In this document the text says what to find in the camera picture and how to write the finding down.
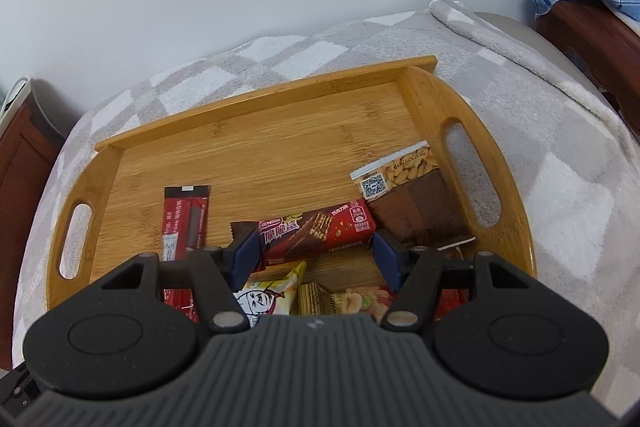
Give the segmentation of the long red stick packet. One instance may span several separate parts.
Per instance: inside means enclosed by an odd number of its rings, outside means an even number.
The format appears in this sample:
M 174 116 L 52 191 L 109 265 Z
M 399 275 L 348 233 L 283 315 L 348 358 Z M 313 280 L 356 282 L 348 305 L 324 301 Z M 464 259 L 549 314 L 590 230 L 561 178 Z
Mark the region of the long red stick packet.
M 184 260 L 187 253 L 203 247 L 208 201 L 208 185 L 164 188 L 163 261 Z

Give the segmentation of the grey checkered blanket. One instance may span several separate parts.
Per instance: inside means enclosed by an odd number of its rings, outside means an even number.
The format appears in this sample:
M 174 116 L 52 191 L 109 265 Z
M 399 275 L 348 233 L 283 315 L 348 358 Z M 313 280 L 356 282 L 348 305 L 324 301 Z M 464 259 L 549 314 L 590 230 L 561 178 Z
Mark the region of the grey checkered blanket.
M 434 55 L 506 156 L 532 229 L 541 282 L 592 314 L 610 340 L 596 397 L 623 414 L 639 398 L 639 145 L 582 77 L 529 28 L 451 0 L 269 36 L 122 90 L 73 127 L 43 189 L 13 312 L 12 359 L 46 309 L 44 272 L 64 198 L 96 143 L 229 96 L 359 65 Z

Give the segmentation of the yellow Ameria snack packet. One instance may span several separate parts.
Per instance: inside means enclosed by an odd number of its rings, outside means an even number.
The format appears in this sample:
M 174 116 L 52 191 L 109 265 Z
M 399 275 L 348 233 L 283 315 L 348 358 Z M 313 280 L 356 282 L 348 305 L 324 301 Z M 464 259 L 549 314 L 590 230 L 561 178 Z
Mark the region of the yellow Ameria snack packet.
M 254 327 L 267 315 L 291 314 L 306 268 L 306 261 L 299 262 L 284 279 L 247 282 L 242 289 L 234 293 L 234 298 L 248 318 L 250 327 Z

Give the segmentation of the red chocolate wafer bar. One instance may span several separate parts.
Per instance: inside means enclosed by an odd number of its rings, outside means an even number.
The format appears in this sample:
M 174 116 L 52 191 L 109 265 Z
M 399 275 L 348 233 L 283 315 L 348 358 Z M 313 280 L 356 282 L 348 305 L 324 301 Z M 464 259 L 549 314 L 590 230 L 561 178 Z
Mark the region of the red chocolate wafer bar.
M 257 232 L 258 268 L 307 260 L 324 254 L 367 245 L 376 223 L 360 198 L 316 210 L 262 221 L 236 221 L 232 237 L 244 229 Z

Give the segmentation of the large red nut snack bag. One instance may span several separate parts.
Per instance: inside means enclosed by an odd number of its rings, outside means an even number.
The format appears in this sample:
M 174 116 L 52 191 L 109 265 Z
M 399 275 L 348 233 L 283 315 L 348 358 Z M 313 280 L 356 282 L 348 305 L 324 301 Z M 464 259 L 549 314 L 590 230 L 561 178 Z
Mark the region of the large red nut snack bag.
M 445 251 L 446 259 L 462 260 L 460 248 Z M 384 314 L 393 303 L 396 294 L 387 286 L 361 286 L 342 291 L 330 291 L 317 282 L 299 287 L 297 293 L 297 313 L 312 317 L 330 314 L 369 314 L 380 324 Z M 434 322 L 468 302 L 466 289 L 443 289 L 434 315 Z

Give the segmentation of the wooden side cabinet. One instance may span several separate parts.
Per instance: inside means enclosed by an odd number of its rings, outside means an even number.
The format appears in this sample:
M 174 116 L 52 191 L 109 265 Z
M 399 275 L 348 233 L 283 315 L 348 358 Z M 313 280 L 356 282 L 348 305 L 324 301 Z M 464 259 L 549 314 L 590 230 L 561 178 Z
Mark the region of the wooden side cabinet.
M 13 313 L 32 220 L 61 143 L 38 129 L 25 104 L 1 135 L 1 367 L 12 357 Z

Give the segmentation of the brown almond cake packet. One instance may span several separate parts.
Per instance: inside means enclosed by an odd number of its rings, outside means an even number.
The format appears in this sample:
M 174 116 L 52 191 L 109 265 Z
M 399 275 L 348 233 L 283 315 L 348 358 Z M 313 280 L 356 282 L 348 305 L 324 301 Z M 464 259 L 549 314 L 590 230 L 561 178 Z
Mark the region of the brown almond cake packet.
M 376 224 L 401 244 L 442 251 L 475 239 L 426 141 L 371 161 L 350 179 Z

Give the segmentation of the white tray on cabinet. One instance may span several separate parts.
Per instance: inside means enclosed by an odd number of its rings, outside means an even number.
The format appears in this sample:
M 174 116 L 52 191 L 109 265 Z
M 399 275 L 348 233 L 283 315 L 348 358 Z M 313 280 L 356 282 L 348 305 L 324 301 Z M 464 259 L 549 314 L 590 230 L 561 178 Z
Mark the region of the white tray on cabinet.
M 24 104 L 30 92 L 32 92 L 32 88 L 28 78 L 23 77 L 17 80 L 1 103 L 1 128 L 6 127 L 11 122 L 14 114 Z

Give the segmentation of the bamboo serving tray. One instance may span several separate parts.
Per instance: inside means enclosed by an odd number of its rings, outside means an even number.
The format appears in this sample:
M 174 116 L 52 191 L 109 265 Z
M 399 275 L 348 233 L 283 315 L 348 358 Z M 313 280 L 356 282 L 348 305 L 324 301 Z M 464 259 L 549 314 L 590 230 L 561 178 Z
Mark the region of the bamboo serving tray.
M 473 109 L 436 77 L 435 64 L 424 56 L 287 82 L 98 143 L 52 236 L 48 306 L 130 257 L 158 251 L 169 185 L 209 187 L 206 241 L 224 245 L 234 221 L 354 199 L 356 168 L 419 141 L 431 145 L 476 246 L 534 272 L 532 233 L 506 160 Z M 500 200 L 500 218 L 489 228 L 478 222 L 448 152 L 446 135 L 457 125 Z

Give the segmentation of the wooden chair on right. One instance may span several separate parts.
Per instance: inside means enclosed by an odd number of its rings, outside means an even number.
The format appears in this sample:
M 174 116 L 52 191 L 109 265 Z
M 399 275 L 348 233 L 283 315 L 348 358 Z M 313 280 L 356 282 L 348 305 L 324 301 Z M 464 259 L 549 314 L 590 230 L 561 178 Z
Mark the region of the wooden chair on right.
M 601 0 L 556 2 L 536 31 L 605 94 L 628 127 L 639 130 L 639 36 Z

